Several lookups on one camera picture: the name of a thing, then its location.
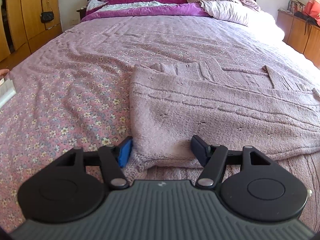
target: hand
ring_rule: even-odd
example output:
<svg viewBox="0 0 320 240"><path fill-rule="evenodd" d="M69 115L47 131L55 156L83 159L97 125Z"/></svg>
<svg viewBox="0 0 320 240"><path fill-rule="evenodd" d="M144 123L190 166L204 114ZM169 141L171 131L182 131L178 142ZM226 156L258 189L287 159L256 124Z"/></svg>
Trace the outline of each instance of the hand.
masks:
<svg viewBox="0 0 320 240"><path fill-rule="evenodd" d="M4 76L9 73L9 69L0 69L0 79L4 78Z"/></svg>

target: blue gripper pad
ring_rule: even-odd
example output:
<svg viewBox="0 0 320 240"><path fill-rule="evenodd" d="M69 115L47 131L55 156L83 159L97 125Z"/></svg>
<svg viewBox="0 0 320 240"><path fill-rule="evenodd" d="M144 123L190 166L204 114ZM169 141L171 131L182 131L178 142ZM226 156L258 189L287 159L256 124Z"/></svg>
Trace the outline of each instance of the blue gripper pad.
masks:
<svg viewBox="0 0 320 240"><path fill-rule="evenodd" d="M130 153L132 150L132 136L128 136L124 141L122 141L119 145L119 157L118 164L121 168L124 168L129 160Z"/></svg>

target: black bag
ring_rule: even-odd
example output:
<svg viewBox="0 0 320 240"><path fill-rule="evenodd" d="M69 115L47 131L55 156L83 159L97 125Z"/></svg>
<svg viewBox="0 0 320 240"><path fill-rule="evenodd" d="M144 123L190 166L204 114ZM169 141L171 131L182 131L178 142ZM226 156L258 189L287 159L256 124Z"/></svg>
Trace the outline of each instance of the black bag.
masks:
<svg viewBox="0 0 320 240"><path fill-rule="evenodd" d="M42 13L40 15L40 19L42 23L47 23L47 22L51 22L54 19L54 13L53 11L48 11L48 12L44 12L43 10L43 0L41 0L41 9L42 9Z"/></svg>
<svg viewBox="0 0 320 240"><path fill-rule="evenodd" d="M318 25L316 19L312 18L312 17L309 16L309 15L303 14L302 12L297 11L297 12L295 12L294 16L299 17L299 18L301 18L301 19L303 19L303 20L306 21L306 24L305 24L305 26L304 26L304 35L306 35L306 33L307 33L307 25L308 25L308 24L311 24L311 25L315 25L315 26L317 26L317 27L320 27L320 26Z"/></svg>
<svg viewBox="0 0 320 240"><path fill-rule="evenodd" d="M40 18L42 23L47 23L54 19L54 14L53 12L42 12Z"/></svg>

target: metal screw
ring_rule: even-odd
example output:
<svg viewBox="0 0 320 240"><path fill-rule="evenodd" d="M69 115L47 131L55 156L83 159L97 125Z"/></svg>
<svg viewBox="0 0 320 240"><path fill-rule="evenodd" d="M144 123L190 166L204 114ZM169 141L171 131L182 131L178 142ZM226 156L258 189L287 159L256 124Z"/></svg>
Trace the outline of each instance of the metal screw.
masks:
<svg viewBox="0 0 320 240"><path fill-rule="evenodd" d="M311 189L307 189L307 196L308 196L308 198L310 198L312 196L312 190Z"/></svg>
<svg viewBox="0 0 320 240"><path fill-rule="evenodd" d="M165 185L167 185L167 184L164 181L161 181L160 183L158 183L158 186L160 186L160 187L163 187Z"/></svg>
<svg viewBox="0 0 320 240"><path fill-rule="evenodd" d="M125 179L116 178L111 181L111 184L115 187L123 187L127 184L127 181Z"/></svg>
<svg viewBox="0 0 320 240"><path fill-rule="evenodd" d="M209 178L202 178L198 180L198 184L202 187L210 187L213 185L213 180Z"/></svg>

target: nightstand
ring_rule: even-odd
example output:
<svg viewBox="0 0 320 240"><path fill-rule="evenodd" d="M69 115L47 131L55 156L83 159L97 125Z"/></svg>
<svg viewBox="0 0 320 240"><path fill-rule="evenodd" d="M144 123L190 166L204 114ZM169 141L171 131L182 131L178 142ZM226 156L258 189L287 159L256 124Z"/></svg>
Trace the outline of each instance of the nightstand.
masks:
<svg viewBox="0 0 320 240"><path fill-rule="evenodd" d="M77 10L77 12L80 14L80 20L85 17L85 12L87 11L87 7L84 6L81 9Z"/></svg>

